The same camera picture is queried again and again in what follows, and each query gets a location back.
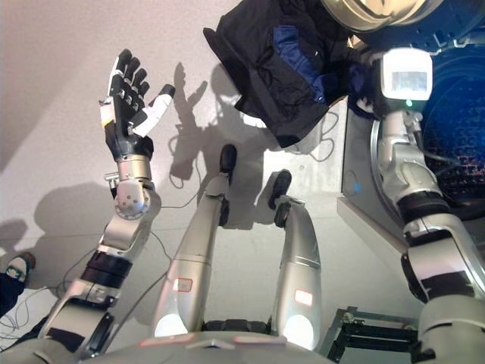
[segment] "robot finger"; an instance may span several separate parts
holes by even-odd
[[[174,93],[173,86],[165,85],[158,96],[150,102],[150,106],[143,108],[133,117],[130,122],[133,125],[133,132],[141,137],[146,137],[167,111]]]
[[[139,90],[140,84],[146,77],[146,71],[144,68],[140,68],[136,73],[135,73],[135,78],[133,79],[133,87],[136,87],[136,90]]]
[[[123,80],[126,67],[130,62],[131,58],[132,58],[132,55],[129,49],[124,49],[120,53],[120,55],[116,57],[116,61],[114,61],[113,68],[111,69],[111,73],[109,74],[108,96],[113,96],[116,94],[111,92],[114,78],[118,76]]]
[[[146,92],[149,90],[150,88],[150,85],[148,82],[142,82],[141,85],[139,85],[139,90],[138,90],[138,94],[140,97],[143,97],[145,96]]]
[[[128,64],[127,71],[124,73],[124,79],[128,82],[131,83],[133,79],[133,75],[136,71],[136,69],[139,67],[139,59],[137,57],[131,58],[130,63]]]

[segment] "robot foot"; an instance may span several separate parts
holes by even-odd
[[[275,204],[276,199],[282,195],[286,195],[286,192],[288,192],[290,184],[291,184],[291,173],[286,169],[281,170],[278,176],[276,177],[276,180],[274,181],[273,193],[271,194],[271,197],[268,201],[268,205],[270,206],[270,209],[272,210],[276,209],[276,204]]]

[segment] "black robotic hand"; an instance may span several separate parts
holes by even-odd
[[[146,71],[130,50],[123,50],[114,62],[109,77],[108,95],[100,102],[101,121],[115,161],[126,155],[152,158],[153,142],[146,135],[167,110],[175,89],[165,85],[158,96],[145,105],[150,85],[144,81]]]

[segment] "robotic arm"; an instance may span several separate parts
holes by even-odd
[[[165,85],[145,105],[149,84],[146,71],[125,49],[110,74],[108,94],[100,102],[106,143],[117,163],[110,174],[114,216],[81,278],[76,279],[54,306],[39,338],[53,339],[78,359],[97,356],[114,323],[108,309],[146,243],[161,207],[150,172],[153,142],[146,135],[167,110],[175,89]]]
[[[417,49],[393,49],[375,75],[383,190],[405,222],[409,249],[402,268],[409,288],[427,303],[412,361],[482,362],[485,264],[465,226],[450,214],[421,150],[419,112],[432,89],[431,58]]]

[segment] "led light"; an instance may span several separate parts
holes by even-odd
[[[305,292],[303,290],[295,291],[295,301],[306,306],[310,306],[313,303],[313,294]]]
[[[155,337],[187,334],[188,331],[180,316],[175,313],[160,318],[155,328]]]
[[[283,336],[290,343],[299,345],[308,350],[313,350],[316,343],[313,342],[313,326],[303,315],[293,315],[286,321]]]
[[[172,289],[176,292],[190,292],[192,290],[192,279],[177,278]]]

